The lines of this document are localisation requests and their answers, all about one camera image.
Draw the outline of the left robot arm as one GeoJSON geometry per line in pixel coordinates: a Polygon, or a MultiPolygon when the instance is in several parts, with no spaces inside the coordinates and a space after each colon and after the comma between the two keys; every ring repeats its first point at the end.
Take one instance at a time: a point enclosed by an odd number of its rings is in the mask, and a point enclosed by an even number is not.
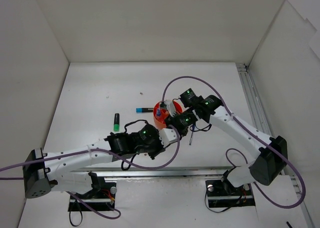
{"type": "Polygon", "coordinates": [[[24,196],[34,199],[51,191],[66,191],[94,198],[100,192],[98,176],[92,172],[82,172],[81,169],[118,160],[128,161],[139,154],[147,154],[154,159],[168,146],[179,141],[179,133],[173,128],[158,130],[146,124],[138,132],[111,133],[79,149],[57,153],[34,149],[22,166],[24,196]]]}

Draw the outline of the blue cap black highlighter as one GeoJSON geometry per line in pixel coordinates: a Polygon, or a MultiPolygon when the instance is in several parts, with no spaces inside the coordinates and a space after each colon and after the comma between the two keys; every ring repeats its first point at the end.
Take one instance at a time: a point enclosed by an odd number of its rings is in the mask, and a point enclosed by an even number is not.
{"type": "Polygon", "coordinates": [[[152,113],[153,112],[153,108],[152,107],[138,107],[135,109],[137,114],[141,114],[141,113],[152,113]]]}

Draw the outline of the blue ballpoint pen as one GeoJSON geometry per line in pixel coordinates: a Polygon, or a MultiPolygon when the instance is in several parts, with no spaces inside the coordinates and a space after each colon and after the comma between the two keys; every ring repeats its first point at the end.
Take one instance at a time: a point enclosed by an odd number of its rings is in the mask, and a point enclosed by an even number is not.
{"type": "Polygon", "coordinates": [[[194,133],[195,133],[195,128],[196,128],[196,124],[194,123],[191,127],[190,127],[190,131],[191,131],[191,135],[190,135],[190,139],[189,139],[189,145],[192,145],[193,142],[193,137],[194,137],[194,133]]]}

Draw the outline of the green cap black highlighter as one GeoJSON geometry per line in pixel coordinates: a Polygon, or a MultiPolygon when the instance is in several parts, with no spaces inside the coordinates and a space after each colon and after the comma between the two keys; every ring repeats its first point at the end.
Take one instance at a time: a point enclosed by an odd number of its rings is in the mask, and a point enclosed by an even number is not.
{"type": "Polygon", "coordinates": [[[120,114],[115,113],[114,120],[113,120],[113,131],[119,132],[119,130],[120,130],[120,114]]]}

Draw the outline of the clear bottle blue cap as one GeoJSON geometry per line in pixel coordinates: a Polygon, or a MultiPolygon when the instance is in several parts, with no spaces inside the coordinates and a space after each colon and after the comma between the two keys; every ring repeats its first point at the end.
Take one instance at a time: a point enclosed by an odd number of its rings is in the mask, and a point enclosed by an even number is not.
{"type": "Polygon", "coordinates": [[[155,117],[156,117],[156,118],[160,118],[160,117],[161,117],[161,115],[162,115],[162,113],[161,113],[161,109],[160,109],[160,108],[158,108],[158,109],[156,110],[155,117]]]}

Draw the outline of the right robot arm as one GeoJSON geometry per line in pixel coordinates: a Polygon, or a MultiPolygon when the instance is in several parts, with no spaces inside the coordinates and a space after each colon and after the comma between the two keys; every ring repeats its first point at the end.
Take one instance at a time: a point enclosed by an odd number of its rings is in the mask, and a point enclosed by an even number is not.
{"type": "Polygon", "coordinates": [[[252,163],[233,168],[224,174],[221,188],[225,193],[233,194],[245,183],[258,182],[268,186],[285,168],[283,159],[288,157],[288,149],[283,137],[271,137],[229,114],[222,101],[214,95],[203,98],[188,89],[180,95],[180,100],[186,110],[167,116],[164,120],[167,126],[175,127],[180,136],[184,136],[189,126],[202,120],[224,131],[254,158],[252,163]]]}

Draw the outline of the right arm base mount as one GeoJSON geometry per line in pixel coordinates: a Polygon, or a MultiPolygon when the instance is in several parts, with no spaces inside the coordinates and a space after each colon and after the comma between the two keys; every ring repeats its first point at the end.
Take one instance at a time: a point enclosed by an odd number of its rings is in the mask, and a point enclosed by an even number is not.
{"type": "Polygon", "coordinates": [[[205,176],[205,207],[215,213],[225,213],[234,208],[255,207],[256,201],[253,189],[249,184],[233,187],[227,181],[226,175],[232,170],[226,170],[223,174],[205,176]]]}

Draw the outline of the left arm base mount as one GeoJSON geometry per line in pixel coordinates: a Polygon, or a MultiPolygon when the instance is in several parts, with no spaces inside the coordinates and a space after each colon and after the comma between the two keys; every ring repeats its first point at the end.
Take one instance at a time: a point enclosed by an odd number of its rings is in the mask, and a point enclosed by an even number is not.
{"type": "MultiPolygon", "coordinates": [[[[97,212],[112,211],[115,209],[116,192],[112,189],[117,189],[115,181],[105,181],[101,176],[96,173],[90,172],[90,178],[92,179],[92,189],[84,194],[75,193],[75,195],[86,203],[90,208],[97,212]]],[[[83,203],[79,202],[74,197],[69,197],[68,205],[68,218],[72,227],[79,227],[83,221],[83,212],[90,212],[83,203]],[[78,212],[80,220],[76,223],[73,222],[72,212],[78,212]]]]}

